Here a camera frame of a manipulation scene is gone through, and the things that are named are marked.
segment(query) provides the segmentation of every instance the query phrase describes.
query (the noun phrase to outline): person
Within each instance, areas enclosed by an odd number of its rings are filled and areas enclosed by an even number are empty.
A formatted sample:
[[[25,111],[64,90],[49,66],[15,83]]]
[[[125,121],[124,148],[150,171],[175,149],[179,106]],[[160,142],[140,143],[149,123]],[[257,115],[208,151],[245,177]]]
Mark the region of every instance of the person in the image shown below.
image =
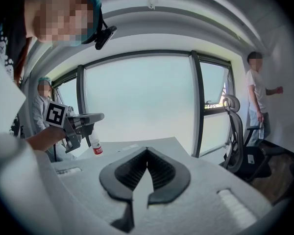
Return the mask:
[[[270,134],[270,121],[267,107],[267,96],[274,94],[282,94],[283,87],[277,87],[273,90],[268,90],[262,77],[260,75],[260,70],[262,69],[263,57],[259,52],[252,52],[247,57],[247,62],[249,63],[250,69],[246,74],[246,81],[248,86],[248,96],[249,96],[249,116],[250,125],[259,126],[263,123],[264,128],[264,138],[265,139]],[[262,139],[259,139],[259,130],[253,132],[248,146],[258,146]]]
[[[100,0],[19,0],[0,25],[0,66],[19,87],[31,39],[71,46],[92,42],[100,6]],[[18,137],[19,133],[16,115],[10,134]],[[49,126],[26,141],[33,150],[46,151],[64,137],[61,128]]]
[[[44,114],[46,114],[48,100],[51,100],[51,79],[48,77],[42,77],[38,81],[38,95],[33,100],[33,119],[36,133],[39,133],[49,127],[44,123]],[[55,145],[56,161],[71,161],[76,157],[71,153],[65,153],[66,149],[60,144]],[[49,148],[46,151],[51,162],[55,162],[54,147]]]

